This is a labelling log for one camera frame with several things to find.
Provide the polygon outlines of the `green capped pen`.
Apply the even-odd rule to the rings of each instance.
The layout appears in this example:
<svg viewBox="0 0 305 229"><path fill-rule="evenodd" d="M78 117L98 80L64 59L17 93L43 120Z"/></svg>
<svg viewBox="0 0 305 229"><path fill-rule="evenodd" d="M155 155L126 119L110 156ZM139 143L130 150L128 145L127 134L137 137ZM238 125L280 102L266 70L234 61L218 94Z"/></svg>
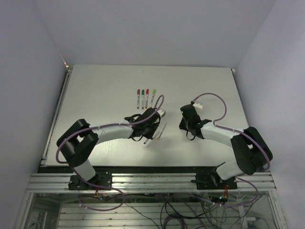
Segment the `green capped pen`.
<svg viewBox="0 0 305 229"><path fill-rule="evenodd" d="M142 109L145 108L145 90L142 89L142 92L141 92L141 99L142 99Z"/></svg>

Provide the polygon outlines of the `purple pen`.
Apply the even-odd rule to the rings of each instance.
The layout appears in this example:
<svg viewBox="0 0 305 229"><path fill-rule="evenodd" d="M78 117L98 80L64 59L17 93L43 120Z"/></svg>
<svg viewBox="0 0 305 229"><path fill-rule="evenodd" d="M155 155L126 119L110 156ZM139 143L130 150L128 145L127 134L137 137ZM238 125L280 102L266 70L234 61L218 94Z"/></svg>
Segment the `purple pen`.
<svg viewBox="0 0 305 229"><path fill-rule="evenodd" d="M140 89L137 90L137 109L140 108Z"/></svg>

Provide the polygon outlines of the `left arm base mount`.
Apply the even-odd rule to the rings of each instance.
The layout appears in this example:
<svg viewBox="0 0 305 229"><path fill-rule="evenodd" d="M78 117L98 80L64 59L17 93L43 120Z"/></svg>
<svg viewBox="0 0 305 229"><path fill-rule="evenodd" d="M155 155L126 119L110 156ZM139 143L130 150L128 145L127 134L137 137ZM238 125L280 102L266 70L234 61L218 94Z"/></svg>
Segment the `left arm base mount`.
<svg viewBox="0 0 305 229"><path fill-rule="evenodd" d="M112 175L108 171L98 171L93 178L85 181L78 174L72 175L68 183L68 190L110 190Z"/></svg>

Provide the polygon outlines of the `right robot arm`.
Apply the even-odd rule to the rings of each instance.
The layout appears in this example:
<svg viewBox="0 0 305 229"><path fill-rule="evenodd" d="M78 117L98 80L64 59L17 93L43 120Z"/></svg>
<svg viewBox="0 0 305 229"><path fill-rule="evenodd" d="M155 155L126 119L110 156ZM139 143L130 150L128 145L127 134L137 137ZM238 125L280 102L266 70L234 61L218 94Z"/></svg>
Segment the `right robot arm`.
<svg viewBox="0 0 305 229"><path fill-rule="evenodd" d="M214 188L222 188L232 177L252 175L270 167L273 154L256 128L236 130L217 126L209 119L202 120L193 104L182 106L180 111L179 128L191 134L191 140L213 140L233 150L234 160L221 163L211 172L210 183Z"/></svg>

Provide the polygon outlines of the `red pen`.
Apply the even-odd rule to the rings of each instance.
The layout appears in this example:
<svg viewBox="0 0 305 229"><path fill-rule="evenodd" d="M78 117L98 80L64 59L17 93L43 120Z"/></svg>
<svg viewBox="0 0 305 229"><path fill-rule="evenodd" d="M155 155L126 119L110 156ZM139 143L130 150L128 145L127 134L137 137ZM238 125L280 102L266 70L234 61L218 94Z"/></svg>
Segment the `red pen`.
<svg viewBox="0 0 305 229"><path fill-rule="evenodd" d="M145 94L145 109L148 108L148 99L149 99L149 89L146 89L146 94Z"/></svg>

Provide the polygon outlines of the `yellow pen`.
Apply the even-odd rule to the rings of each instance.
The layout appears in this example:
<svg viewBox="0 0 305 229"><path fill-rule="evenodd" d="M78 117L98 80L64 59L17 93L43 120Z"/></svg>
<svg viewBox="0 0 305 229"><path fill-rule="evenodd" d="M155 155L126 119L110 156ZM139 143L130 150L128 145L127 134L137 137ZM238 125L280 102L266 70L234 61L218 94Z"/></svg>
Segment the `yellow pen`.
<svg viewBox="0 0 305 229"><path fill-rule="evenodd" d="M154 101L154 98L155 98L155 94L156 94L156 89L154 89L153 92L152 92L152 97L151 97L151 100L150 100L150 107L153 106L153 101Z"/></svg>

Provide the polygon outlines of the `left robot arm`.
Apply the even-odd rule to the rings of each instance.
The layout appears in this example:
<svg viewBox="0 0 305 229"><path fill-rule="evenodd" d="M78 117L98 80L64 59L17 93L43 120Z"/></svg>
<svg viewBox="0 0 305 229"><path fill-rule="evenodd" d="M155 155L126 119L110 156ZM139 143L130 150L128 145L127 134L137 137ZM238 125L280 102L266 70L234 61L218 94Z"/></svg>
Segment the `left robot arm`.
<svg viewBox="0 0 305 229"><path fill-rule="evenodd" d="M148 108L143 114L125 117L120 123L91 126L85 119L77 120L57 141L59 153L66 163L81 177L80 183L85 189L97 185L98 175L89 161L89 156L96 145L116 140L142 138L153 139L166 112L163 109Z"/></svg>

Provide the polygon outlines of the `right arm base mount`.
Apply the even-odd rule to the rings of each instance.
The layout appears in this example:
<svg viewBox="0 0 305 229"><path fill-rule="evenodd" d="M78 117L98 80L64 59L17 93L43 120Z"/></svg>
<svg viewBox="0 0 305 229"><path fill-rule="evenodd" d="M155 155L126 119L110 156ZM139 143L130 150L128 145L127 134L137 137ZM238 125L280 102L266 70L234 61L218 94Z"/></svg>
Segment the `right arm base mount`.
<svg viewBox="0 0 305 229"><path fill-rule="evenodd" d="M222 180L216 173L216 167L203 167L201 172L196 173L191 182L196 184L197 190L235 190L238 188L235 177Z"/></svg>

